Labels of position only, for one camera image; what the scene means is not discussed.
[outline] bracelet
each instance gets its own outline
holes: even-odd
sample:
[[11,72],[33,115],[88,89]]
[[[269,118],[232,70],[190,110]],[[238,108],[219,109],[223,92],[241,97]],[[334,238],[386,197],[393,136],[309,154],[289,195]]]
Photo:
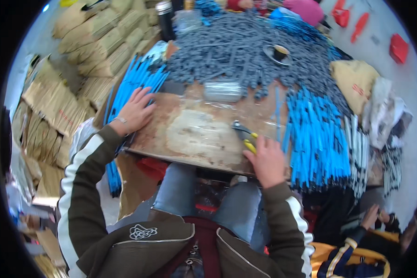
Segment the bracelet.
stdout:
[[130,133],[128,132],[128,127],[125,125],[125,123],[127,122],[126,119],[124,119],[122,117],[116,117],[113,120],[119,120],[121,123],[123,123],[123,125],[125,126],[125,129],[127,130],[127,135],[125,135],[125,137],[127,137],[128,135],[130,135]]

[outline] yellow-handled pliers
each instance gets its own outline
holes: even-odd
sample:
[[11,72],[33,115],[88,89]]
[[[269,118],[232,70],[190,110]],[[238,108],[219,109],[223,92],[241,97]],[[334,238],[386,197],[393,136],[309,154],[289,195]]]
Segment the yellow-handled pliers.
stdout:
[[258,134],[255,132],[250,131],[245,126],[241,125],[238,120],[234,120],[232,124],[232,129],[236,131],[238,134],[238,137],[244,142],[244,145],[254,154],[256,154],[256,148],[255,146],[250,142],[249,139],[247,139],[245,133],[250,134],[253,138],[258,138]]

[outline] brown jacket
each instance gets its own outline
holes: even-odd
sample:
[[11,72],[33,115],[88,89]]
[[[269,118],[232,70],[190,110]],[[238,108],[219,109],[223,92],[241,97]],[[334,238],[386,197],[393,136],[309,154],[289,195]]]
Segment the brown jacket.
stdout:
[[[72,158],[61,181],[58,237],[74,277],[148,277],[172,259],[194,236],[195,228],[180,216],[152,209],[149,221],[106,230],[95,187],[114,159],[122,138],[105,126]],[[217,230],[223,277],[309,277],[312,235],[300,216],[301,205],[283,183],[263,191],[271,231],[270,255]]]

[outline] embroidered logo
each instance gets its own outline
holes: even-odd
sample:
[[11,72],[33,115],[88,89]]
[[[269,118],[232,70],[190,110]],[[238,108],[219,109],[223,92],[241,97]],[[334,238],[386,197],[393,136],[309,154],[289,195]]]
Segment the embroidered logo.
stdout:
[[157,228],[146,229],[142,225],[136,224],[136,226],[130,228],[130,238],[140,240],[142,238],[148,238],[157,234]]

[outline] wooden table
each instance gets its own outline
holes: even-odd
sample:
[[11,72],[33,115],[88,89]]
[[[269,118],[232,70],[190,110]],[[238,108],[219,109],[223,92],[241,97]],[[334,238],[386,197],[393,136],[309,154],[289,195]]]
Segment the wooden table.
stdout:
[[[276,138],[275,86],[285,100],[287,88],[274,82],[269,96],[254,100],[254,90],[237,103],[207,103],[202,85],[190,85],[184,96],[158,93],[153,119],[136,134],[127,151],[166,161],[191,164],[242,175],[254,175],[242,151],[246,149],[231,128],[234,120],[258,134]],[[280,109],[281,137],[287,119],[285,103]]]

